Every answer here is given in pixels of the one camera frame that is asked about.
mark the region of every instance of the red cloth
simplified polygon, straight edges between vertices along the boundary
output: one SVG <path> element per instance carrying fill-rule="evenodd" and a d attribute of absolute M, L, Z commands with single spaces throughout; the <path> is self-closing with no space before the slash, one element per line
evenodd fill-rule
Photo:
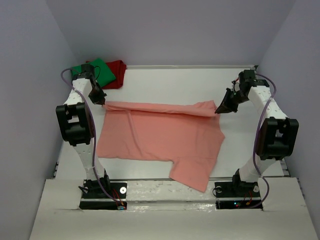
<path fill-rule="evenodd" d="M 115 80 L 103 86 L 102 88 L 103 89 L 121 88 L 124 84 L 125 71 L 126 71 L 127 65 L 121 60 L 106 62 L 105 64 L 110 68 L 111 72 L 114 74 Z"/>

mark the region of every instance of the red wire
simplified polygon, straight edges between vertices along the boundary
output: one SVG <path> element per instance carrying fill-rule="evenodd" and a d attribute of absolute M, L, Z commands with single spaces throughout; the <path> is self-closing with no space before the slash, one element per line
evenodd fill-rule
<path fill-rule="evenodd" d="M 113 198 L 114 198 L 114 199 L 116 199 L 115 192 L 112 192 L 112 195 L 113 195 Z"/>
<path fill-rule="evenodd" d="M 121 199 L 120 199 L 120 197 L 119 197 L 119 194 L 118 194 L 117 190 L 113 189 L 113 191 L 115 192 L 115 194 L 116 194 L 117 198 L 119 199 L 119 201 L 121 202 L 121 205 L 123 206 L 123 205 L 124 205 L 124 202 L 123 202 L 123 201 L 121 201 Z"/>
<path fill-rule="evenodd" d="M 250 203 L 252 202 L 252 193 L 251 193 L 251 191 L 249 191 L 249 194 L 250 194 L 250 201 L 249 201 L 248 205 L 250 205 Z"/>

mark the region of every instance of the white table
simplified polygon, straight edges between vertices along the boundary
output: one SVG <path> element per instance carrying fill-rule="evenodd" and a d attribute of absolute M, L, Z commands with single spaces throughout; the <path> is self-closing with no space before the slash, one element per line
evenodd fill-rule
<path fill-rule="evenodd" d="M 81 210 L 83 181 L 50 179 L 30 240 L 317 240 L 297 180 L 267 180 L 264 211 L 216 210 L 211 191 L 192 191 L 169 180 L 128 181 L 128 210 L 117 211 Z M 258 184 L 264 196 L 266 185 L 261 179 Z M 209 181 L 208 188 L 213 186 Z"/>
<path fill-rule="evenodd" d="M 243 68 L 169 68 L 127 69 L 122 89 L 106 90 L 108 101 L 189 105 L 214 100 L 219 105 Z M 100 136 L 105 110 L 90 105 L 97 136 Z M 225 140 L 211 177 L 231 177 L 252 154 L 259 116 L 251 102 L 239 105 L 237 113 L 222 114 L 220 127 Z M 168 179 L 171 162 L 131 159 L 99 159 L 111 179 Z M 76 151 L 63 142 L 56 179 L 85 179 L 86 173 Z M 280 162 L 273 164 L 265 176 L 283 176 Z"/>

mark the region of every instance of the black joint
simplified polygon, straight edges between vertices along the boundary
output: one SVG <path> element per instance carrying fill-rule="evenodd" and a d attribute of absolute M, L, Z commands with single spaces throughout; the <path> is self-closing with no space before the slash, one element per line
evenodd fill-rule
<path fill-rule="evenodd" d="M 260 128 L 256 154 L 261 160 L 281 160 L 294 150 L 299 123 L 296 119 L 266 118 Z"/>
<path fill-rule="evenodd" d="M 55 113 L 64 141 L 72 146 L 90 143 L 94 134 L 88 109 L 83 102 L 57 106 Z M 78 121 L 69 122 L 73 117 L 77 117 Z"/>

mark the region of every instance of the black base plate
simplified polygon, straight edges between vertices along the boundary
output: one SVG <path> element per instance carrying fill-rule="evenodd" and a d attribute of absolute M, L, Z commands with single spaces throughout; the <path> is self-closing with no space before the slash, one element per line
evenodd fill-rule
<path fill-rule="evenodd" d="M 114 190 L 119 195 L 119 198 L 122 200 L 125 200 L 127 197 L 127 192 L 122 194 L 120 192 L 120 189 L 122 187 L 127 188 L 126 182 L 111 182 L 110 183 L 111 190 L 107 191 L 107 193 L 110 196 L 114 196 Z M 120 206 L 120 203 L 116 203 L 115 201 L 111 200 L 101 189 L 95 189 L 94 191 L 87 193 L 82 192 L 81 196 L 81 202 L 79 205 L 79 208 L 82 210 L 119 210 L 118 206 Z M 123 202 L 123 207 L 127 208 L 127 202 Z"/>
<path fill-rule="evenodd" d="M 114 201 L 81 201 L 79 208 L 82 210 L 120 210 Z"/>
<path fill-rule="evenodd" d="M 246 205 L 249 201 L 216 201 L 216 209 L 248 209 L 250 206 L 260 203 L 260 200 L 252 200 L 250 205 Z M 262 204 L 252 209 L 263 209 Z"/>
<path fill-rule="evenodd" d="M 127 188 L 127 183 L 126 182 L 111 182 L 111 191 L 107 192 L 111 197 L 113 197 L 113 189 L 116 190 L 116 192 L 119 194 L 119 197 L 121 199 L 125 199 L 127 197 L 127 192 L 122 194 L 120 192 L 120 189 L 122 187 Z M 95 190 L 94 192 L 88 191 L 88 193 L 82 193 L 82 198 L 83 199 L 108 199 L 109 197 L 100 189 L 98 188 L 99 191 Z"/>
<path fill-rule="evenodd" d="M 253 198 L 260 198 L 260 192 L 254 192 L 252 187 L 245 188 L 245 187 L 238 187 L 236 190 L 233 187 L 232 181 L 216 181 L 214 183 L 215 186 L 215 196 L 218 199 L 223 198 L 243 198 L 245 194 L 251 192 Z"/>

